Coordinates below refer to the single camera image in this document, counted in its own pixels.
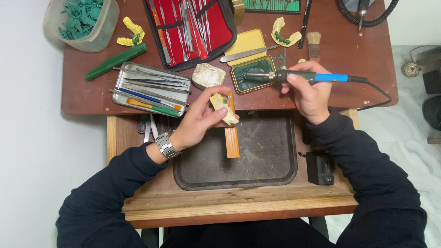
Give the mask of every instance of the metal tin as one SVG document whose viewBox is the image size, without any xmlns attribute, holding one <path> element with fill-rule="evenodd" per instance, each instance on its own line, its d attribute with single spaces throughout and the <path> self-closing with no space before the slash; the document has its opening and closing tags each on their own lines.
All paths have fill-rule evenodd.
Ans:
<svg viewBox="0 0 441 248">
<path fill-rule="evenodd" d="M 182 74 L 178 74 L 178 73 L 174 73 L 174 72 L 170 72 L 170 71 L 165 71 L 165 70 L 160 70 L 154 67 L 150 67 L 150 66 L 145 66 L 142 64 L 136 64 L 136 63 L 132 63 L 132 62 L 125 62 L 124 64 L 121 65 L 122 69 L 130 69 L 130 70 L 136 70 L 137 68 L 139 68 L 140 70 L 146 71 L 146 72 L 151 72 L 151 73 L 155 73 L 155 74 L 159 74 L 159 75 L 164 75 L 164 76 L 172 76 L 175 77 L 177 80 L 186 83 L 186 85 L 183 84 L 176 84 L 174 82 L 170 82 L 170 84 L 176 84 L 179 86 L 186 86 L 186 87 L 171 87 L 171 88 L 176 88 L 176 89 L 180 89 L 180 90 L 190 90 L 190 86 L 191 86 L 191 79 L 187 76 L 184 76 Z M 132 79 L 159 79 L 156 76 L 152 76 L 152 75 L 146 75 L 146 74 L 142 74 L 142 73 L 137 73 L 137 72 L 131 72 L 131 71 L 120 71 L 120 74 L 118 75 L 118 79 L 116 80 L 116 84 L 115 84 L 115 90 L 117 90 L 118 88 L 124 88 L 122 86 L 123 83 L 127 83 L 124 78 L 132 78 Z M 155 89 L 155 88 L 149 88 L 149 87 L 144 87 L 144 86 L 138 86 L 138 85 L 133 85 L 133 87 L 135 88 L 139 88 L 139 89 L 145 89 L 148 90 L 150 92 L 162 95 L 162 96 L 166 96 L 169 98 L 173 98 L 175 100 L 179 100 L 179 101 L 183 101 L 183 102 L 187 102 L 188 99 L 188 93 L 178 93 L 178 92 L 172 92 L 172 91 L 167 91 L 167 90 L 163 90 L 163 89 Z M 165 99 L 162 99 L 160 97 L 153 97 L 159 100 L 164 100 L 167 103 L 172 103 L 170 101 L 167 101 Z M 164 114 L 164 113 L 160 113 L 156 110 L 153 109 L 149 109 L 149 108 L 144 108 L 144 107 L 140 107 L 140 106 L 135 106 L 135 105 L 130 105 L 128 103 L 126 103 L 127 101 L 127 97 L 122 96 L 122 95 L 118 95 L 118 94 L 113 94 L 112 96 L 112 100 L 114 103 L 117 104 L 121 104 L 127 107 L 131 107 L 131 108 L 135 108 L 135 109 L 141 109 L 147 112 L 151 112 L 151 113 L 158 113 L 161 115 L 166 115 L 166 116 L 171 116 L 168 114 Z M 172 103 L 173 105 L 178 105 L 181 106 L 181 111 L 182 112 L 178 112 L 178 117 L 182 116 L 185 110 L 185 105 L 181 105 L 181 104 L 177 104 L 177 103 Z"/>
<path fill-rule="evenodd" d="M 255 59 L 252 59 L 252 60 L 247 60 L 247 61 L 244 61 L 242 63 L 237 63 L 237 64 L 234 64 L 233 66 L 231 66 L 230 73 L 231 73 L 231 76 L 233 78 L 233 85 L 234 85 L 234 88 L 236 89 L 237 94 L 242 95 L 242 94 L 249 93 L 249 92 L 252 92 L 252 91 L 255 91 L 255 90 L 260 90 L 260 89 L 269 87 L 269 86 L 271 86 L 271 85 L 276 83 L 276 81 L 272 81 L 272 82 L 269 82 L 269 83 L 266 83 L 266 84 L 262 84 L 262 85 L 256 86 L 254 88 L 250 88 L 250 89 L 246 89 L 246 90 L 242 90 L 242 91 L 239 90 L 239 86 L 237 85 L 236 76 L 234 75 L 233 69 L 237 68 L 237 67 L 241 67 L 241 66 L 247 65 L 247 64 L 251 64 L 251 63 L 254 63 L 254 62 L 258 62 L 258 61 L 261 61 L 261 60 L 268 60 L 270 65 L 271 65 L 271 69 L 273 70 L 273 72 L 276 71 L 276 68 L 275 68 L 274 62 L 273 62 L 273 58 L 270 55 L 265 55 L 265 56 L 262 56 L 262 57 L 259 57 L 259 58 L 255 58 Z"/>
</svg>

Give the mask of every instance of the dark tray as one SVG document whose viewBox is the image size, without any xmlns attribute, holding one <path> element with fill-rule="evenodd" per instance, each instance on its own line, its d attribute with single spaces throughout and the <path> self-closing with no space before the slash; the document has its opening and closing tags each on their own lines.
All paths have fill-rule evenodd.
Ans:
<svg viewBox="0 0 441 248">
<path fill-rule="evenodd" d="M 240 157 L 227 158 L 225 131 L 212 128 L 174 159 L 176 183 L 190 191 L 289 184 L 297 174 L 292 113 L 238 112 Z"/>
</svg>

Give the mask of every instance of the wooden desk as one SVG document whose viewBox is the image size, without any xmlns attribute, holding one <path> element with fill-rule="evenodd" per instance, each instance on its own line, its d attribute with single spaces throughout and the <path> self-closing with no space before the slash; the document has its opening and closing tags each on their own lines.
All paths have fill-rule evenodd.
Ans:
<svg viewBox="0 0 441 248">
<path fill-rule="evenodd" d="M 358 129 L 356 109 L 344 109 L 341 113 L 350 116 Z M 296 149 L 310 151 L 302 143 L 301 135 L 301 129 L 295 127 Z M 143 137 L 136 131 L 135 116 L 108 116 L 108 160 L 129 147 L 140 146 Z M 166 169 L 126 200 L 123 212 L 135 228 L 349 214 L 358 205 L 351 185 L 338 168 L 334 185 L 308 183 L 305 159 L 300 160 L 295 179 L 287 185 L 204 191 L 179 188 L 173 178 L 172 163 L 171 160 Z"/>
<path fill-rule="evenodd" d="M 98 79 L 86 83 L 84 73 L 97 66 L 103 60 L 116 55 L 127 47 L 116 43 L 117 37 L 127 37 L 129 30 L 125 27 L 122 19 L 129 16 L 131 20 L 143 27 L 146 35 L 143 41 L 149 51 L 132 61 L 139 64 L 162 68 L 159 53 L 149 28 L 148 20 L 142 0 L 117 0 L 120 7 L 120 17 L 115 32 L 106 49 L 99 53 L 82 53 L 70 46 L 64 50 L 64 73 L 63 73 L 63 96 L 61 109 L 65 114 L 125 114 L 142 113 L 141 110 L 117 105 L 112 102 L 112 93 L 109 88 L 115 86 L 118 71 L 111 71 Z M 384 1 L 377 0 L 369 8 L 367 20 L 380 16 L 385 10 Z M 280 17 L 276 14 L 245 13 L 242 25 L 237 27 L 237 32 L 259 28 L 264 34 L 267 46 L 273 45 L 270 37 L 274 21 Z M 286 25 L 281 34 L 285 37 L 290 33 L 300 31 L 303 15 L 284 15 Z M 392 49 L 389 39 L 387 21 L 372 27 L 363 28 L 357 33 L 357 27 L 349 23 L 338 11 L 335 1 L 314 1 L 308 23 L 308 32 L 319 31 L 322 33 L 320 42 L 321 64 L 336 74 L 350 74 L 367 77 L 372 83 L 378 85 L 392 97 L 389 105 L 398 102 L 396 87 L 395 68 L 392 59 Z M 283 54 L 283 48 L 279 47 L 268 52 L 269 55 Z M 287 49 L 287 65 L 292 66 L 301 58 L 308 58 L 308 49 L 299 50 L 296 46 Z M 220 63 L 216 58 L 211 65 L 219 67 L 227 72 L 224 85 L 232 87 L 232 79 L 229 73 L 230 67 Z M 190 76 L 194 69 L 181 71 L 180 73 Z M 192 86 L 193 94 L 189 102 L 193 102 L 201 90 Z M 281 95 L 280 88 L 274 86 L 258 90 L 245 95 L 236 95 L 236 110 L 251 109 L 294 109 L 293 96 Z M 336 83 L 333 87 L 329 105 L 335 107 L 364 107 L 363 102 L 369 101 L 368 105 L 384 102 L 385 97 L 375 89 L 365 84 Z"/>
</svg>

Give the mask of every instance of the metal watch bracelet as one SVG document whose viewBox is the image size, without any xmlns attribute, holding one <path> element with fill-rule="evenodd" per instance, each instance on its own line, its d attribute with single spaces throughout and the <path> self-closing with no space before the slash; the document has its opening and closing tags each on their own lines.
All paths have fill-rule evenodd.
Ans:
<svg viewBox="0 0 441 248">
<path fill-rule="evenodd" d="M 176 151 L 175 148 L 170 143 L 169 138 L 174 131 L 175 131 L 174 129 L 170 129 L 167 132 L 159 135 L 155 140 L 155 143 L 158 146 L 159 151 L 161 151 L 161 153 L 168 159 L 174 158 L 177 155 L 183 153 L 183 151 Z"/>
</svg>

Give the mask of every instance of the black pen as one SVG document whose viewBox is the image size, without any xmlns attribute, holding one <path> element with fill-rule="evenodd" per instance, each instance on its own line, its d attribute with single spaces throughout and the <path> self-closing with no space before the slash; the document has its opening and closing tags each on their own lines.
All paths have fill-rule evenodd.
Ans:
<svg viewBox="0 0 441 248">
<path fill-rule="evenodd" d="M 298 49 L 303 49 L 303 44 L 305 43 L 306 26 L 308 26 L 309 13 L 311 13 L 311 4 L 312 4 L 312 0 L 308 0 L 308 2 L 306 3 L 306 10 L 305 10 L 305 16 L 303 17 L 302 31 L 300 32 L 302 34 L 302 38 L 299 40 L 299 44 L 297 45 Z"/>
</svg>

